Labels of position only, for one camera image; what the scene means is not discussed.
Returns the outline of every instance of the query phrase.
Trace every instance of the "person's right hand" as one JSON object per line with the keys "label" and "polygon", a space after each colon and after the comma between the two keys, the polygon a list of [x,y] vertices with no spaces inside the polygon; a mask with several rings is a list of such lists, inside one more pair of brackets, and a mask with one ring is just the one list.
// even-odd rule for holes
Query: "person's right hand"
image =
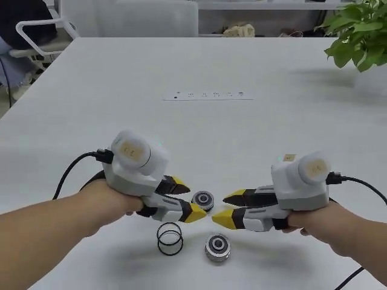
{"label": "person's right hand", "polygon": [[362,221],[362,218],[341,205],[330,202],[319,210],[292,212],[288,217],[290,228],[283,232],[291,233],[301,229],[303,236],[312,235],[329,244],[336,254],[347,256],[347,245],[351,239],[356,238],[356,228]]}

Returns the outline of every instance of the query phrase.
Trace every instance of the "forearm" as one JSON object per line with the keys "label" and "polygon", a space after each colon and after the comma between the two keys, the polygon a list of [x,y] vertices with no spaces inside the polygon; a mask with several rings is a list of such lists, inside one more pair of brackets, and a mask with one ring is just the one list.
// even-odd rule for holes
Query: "forearm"
{"label": "forearm", "polygon": [[76,195],[1,215],[0,289],[25,290],[51,271],[97,230],[86,215]]}
{"label": "forearm", "polygon": [[350,257],[387,286],[387,224],[361,219]]}

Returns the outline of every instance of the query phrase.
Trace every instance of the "black o-ring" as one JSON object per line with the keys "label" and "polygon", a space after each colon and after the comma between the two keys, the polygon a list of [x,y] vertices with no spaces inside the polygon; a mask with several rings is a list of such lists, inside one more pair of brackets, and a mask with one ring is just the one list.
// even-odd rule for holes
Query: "black o-ring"
{"label": "black o-ring", "polygon": [[[164,242],[161,240],[161,238],[162,238],[163,236],[165,236],[166,234],[168,234],[168,233],[175,233],[175,234],[177,234],[177,236],[178,236],[179,238],[177,239],[176,242],[173,242],[173,243],[164,243]],[[162,232],[162,233],[160,234],[160,236],[158,237],[157,240],[158,240],[158,242],[159,242],[160,244],[162,244],[162,245],[164,245],[164,246],[167,246],[167,247],[171,247],[171,246],[176,245],[179,241],[181,241],[182,238],[183,238],[183,236],[182,236],[181,233],[179,233],[178,231],[175,231],[175,230],[167,230],[167,231]]]}
{"label": "black o-ring", "polygon": [[[168,233],[175,233],[177,234],[178,236],[180,236],[180,238],[177,240],[177,242],[181,241],[181,245],[180,245],[180,248],[179,250],[177,250],[176,252],[172,253],[172,254],[169,254],[169,253],[166,253],[164,252],[161,247],[160,247],[160,244],[163,244],[160,239],[165,235],[165,234],[168,234]],[[184,239],[183,239],[183,236],[181,235],[181,233],[179,233],[178,231],[174,231],[174,230],[167,230],[167,231],[164,231],[160,234],[160,236],[158,237],[157,239],[157,248],[158,250],[164,254],[165,256],[174,256],[174,255],[177,255],[178,253],[180,253],[180,251],[183,249],[183,246],[184,246]]]}
{"label": "black o-ring", "polygon": [[177,227],[179,229],[180,236],[183,234],[183,232],[181,231],[181,228],[179,227],[178,224],[175,224],[174,222],[166,222],[166,223],[162,224],[161,226],[159,226],[159,228],[157,229],[157,234],[156,234],[157,240],[160,240],[160,238],[162,237],[162,233],[160,234],[160,230],[165,225],[174,225],[175,227]]}

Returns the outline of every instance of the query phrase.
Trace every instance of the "white table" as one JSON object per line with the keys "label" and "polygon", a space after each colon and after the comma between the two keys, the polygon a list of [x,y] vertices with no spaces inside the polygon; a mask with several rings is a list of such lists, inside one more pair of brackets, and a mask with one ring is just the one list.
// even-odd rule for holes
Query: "white table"
{"label": "white table", "polygon": [[[270,183],[282,153],[324,150],[333,169],[387,192],[387,99],[354,95],[352,66],[337,69],[329,39],[77,39],[0,121],[0,211],[52,198],[69,163],[109,146],[128,126],[161,138],[170,174],[193,192],[222,198]],[[244,90],[252,101],[163,101],[170,92]],[[61,196],[101,169],[82,161]],[[369,219],[387,221],[365,187],[337,185],[331,195]],[[124,218],[83,240],[37,289],[314,289],[337,286],[358,265],[297,233],[232,231],[210,218],[182,225],[175,257],[156,247],[159,223]],[[214,266],[204,241],[232,242]],[[383,289],[361,273],[346,289]]]}

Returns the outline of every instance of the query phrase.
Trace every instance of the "metal bearing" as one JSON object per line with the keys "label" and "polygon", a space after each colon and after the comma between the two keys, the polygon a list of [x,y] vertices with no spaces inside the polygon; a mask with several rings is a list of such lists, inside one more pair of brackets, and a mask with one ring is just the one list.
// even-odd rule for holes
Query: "metal bearing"
{"label": "metal bearing", "polygon": [[230,256],[231,243],[225,235],[214,234],[207,238],[204,252],[211,261],[223,262]]}
{"label": "metal bearing", "polygon": [[211,193],[200,191],[193,195],[191,202],[197,204],[202,210],[209,212],[213,208],[214,200]]}

